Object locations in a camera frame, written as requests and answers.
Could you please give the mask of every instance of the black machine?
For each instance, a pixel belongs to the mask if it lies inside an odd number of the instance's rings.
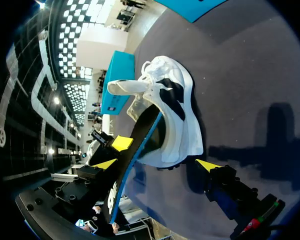
[[[92,131],[91,135],[100,142],[99,148],[108,154],[104,156],[108,156],[109,160],[116,157],[119,159],[124,155],[111,147],[114,140],[111,136],[96,130]],[[137,149],[142,139],[143,137],[134,138],[133,144],[136,146],[129,149]],[[40,187],[35,191],[20,193],[16,203],[26,221],[41,239],[105,239],[81,230],[74,223],[83,213],[90,210],[96,201],[107,199],[109,190],[123,168],[121,162],[115,161],[107,169],[85,165],[77,170],[78,177],[75,177],[73,182],[57,187],[53,194]],[[269,226],[282,211],[285,203],[271,194],[259,200],[258,190],[243,184],[236,177],[236,170],[228,165],[215,167],[210,171],[205,168],[201,170],[207,198],[211,202],[216,201],[226,216],[237,222],[230,238],[266,240],[271,234]],[[122,212],[118,211],[117,218],[120,218],[120,215]],[[115,239],[121,238],[121,235],[115,236]]]
[[[249,188],[236,177],[237,171],[229,165],[205,171],[204,191],[207,198],[216,201],[230,220],[237,222],[232,240],[265,240],[271,234],[270,224],[285,207],[282,200],[268,194],[259,200],[258,189]]]

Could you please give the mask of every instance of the sneaker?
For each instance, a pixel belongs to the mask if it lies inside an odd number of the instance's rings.
[[[138,162],[167,168],[189,155],[201,155],[203,143],[199,123],[191,107],[193,80],[188,71],[169,57],[157,56],[143,64],[141,73],[137,81],[108,83],[111,94],[135,95],[127,111],[133,119],[136,120],[151,104],[163,114],[166,133],[162,147],[145,154]]]

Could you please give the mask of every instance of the ceiling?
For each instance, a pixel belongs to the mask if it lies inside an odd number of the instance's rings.
[[[104,25],[115,0],[54,1],[54,26],[49,28],[55,78],[63,86],[67,107],[79,126],[84,124],[89,84],[93,70],[77,66],[77,43],[82,31]]]

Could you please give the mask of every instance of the gray floor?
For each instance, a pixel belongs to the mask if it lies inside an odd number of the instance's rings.
[[[285,201],[273,224],[286,224],[300,202],[300,42],[289,24],[266,0],[228,0],[193,24],[167,9],[135,52],[136,77],[160,55],[183,64],[195,82],[200,157],[235,168],[260,199]],[[129,136],[134,124],[123,109],[116,133]],[[169,171],[136,163],[126,191],[191,240],[228,239],[236,227],[206,198],[191,164]]]
[[[167,8],[153,0],[148,0],[144,9],[135,14],[133,23],[129,28],[129,36],[125,52],[133,54],[145,35]]]

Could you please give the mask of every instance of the exhibition hall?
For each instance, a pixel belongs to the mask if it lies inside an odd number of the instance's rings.
[[[6,0],[0,15],[0,234],[300,235],[300,2]]]

